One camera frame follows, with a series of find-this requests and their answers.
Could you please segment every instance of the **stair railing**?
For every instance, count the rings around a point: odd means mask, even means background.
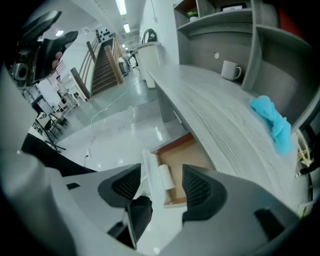
[[[118,85],[124,82],[122,72],[119,67],[119,57],[122,57],[122,53],[119,47],[119,41],[116,36],[113,37],[112,48],[107,45],[104,47],[104,51],[111,65],[112,71],[115,75]]]
[[[88,77],[88,72],[90,69],[91,62],[92,61],[94,63],[97,62],[95,51],[99,45],[99,41],[97,38],[95,38],[92,43],[90,43],[89,41],[86,42],[86,45],[88,47],[88,51],[86,52],[84,60],[80,66],[79,72],[75,67],[73,67],[70,70],[70,72],[73,75],[74,80],[78,84],[79,88],[81,89],[85,97],[89,100],[91,98],[91,94],[86,87],[87,77]]]

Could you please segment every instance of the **light fixture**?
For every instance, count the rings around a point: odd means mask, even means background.
[[[129,28],[129,24],[123,24],[123,28],[125,30],[126,33],[129,33],[130,32],[130,28]]]
[[[120,15],[127,14],[126,3],[125,0],[115,0],[116,5],[118,6]]]
[[[56,37],[60,37],[63,33],[64,33],[63,30],[59,30],[59,31],[55,34],[55,36],[56,36]]]

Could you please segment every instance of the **white cylinder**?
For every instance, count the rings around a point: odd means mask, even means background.
[[[175,187],[174,181],[171,178],[169,167],[166,164],[159,166],[159,172],[165,190],[171,190]]]

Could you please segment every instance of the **table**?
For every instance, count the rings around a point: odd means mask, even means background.
[[[187,65],[148,69],[162,120],[176,118],[204,148],[218,172],[253,181],[291,209],[308,201],[307,181],[296,179],[297,136],[286,156],[275,151],[265,121],[251,108],[252,95],[220,74]]]

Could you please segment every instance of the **power cord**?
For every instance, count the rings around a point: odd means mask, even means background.
[[[94,118],[99,115],[100,113],[102,113],[103,111],[108,111],[109,107],[115,103],[117,100],[119,100],[123,95],[125,95],[127,92],[131,91],[133,88],[135,88],[142,80],[140,80],[139,82],[137,82],[132,88],[130,88],[129,90],[127,90],[126,92],[124,92],[123,94],[121,94],[117,99],[115,99],[111,104],[109,104],[105,109],[99,111],[98,113],[96,113],[92,119],[91,119],[91,123],[90,123],[90,128],[92,127],[92,121],[94,120]]]
[[[88,158],[89,156],[88,155],[86,155],[85,157],[84,157],[84,166],[83,167],[86,167],[86,158]]]

